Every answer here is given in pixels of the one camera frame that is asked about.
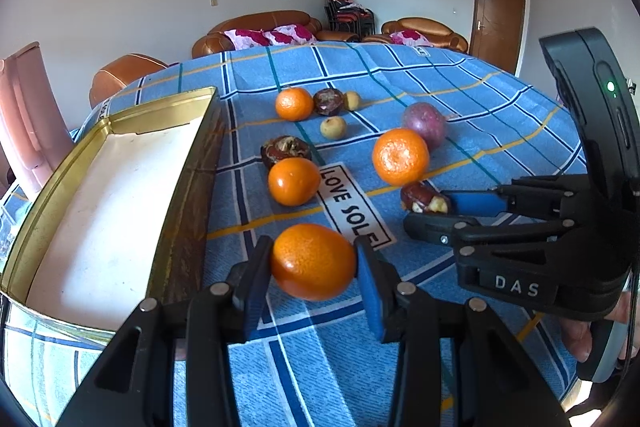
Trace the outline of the right hand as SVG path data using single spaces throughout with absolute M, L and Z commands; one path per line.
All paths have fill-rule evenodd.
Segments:
M 631 292 L 623 291 L 620 294 L 614 309 L 605 317 L 622 324 L 627 324 L 630 317 Z M 585 362 L 592 350 L 592 336 L 587 322 L 574 321 L 560 317 L 561 336 L 565 348 L 578 362 Z

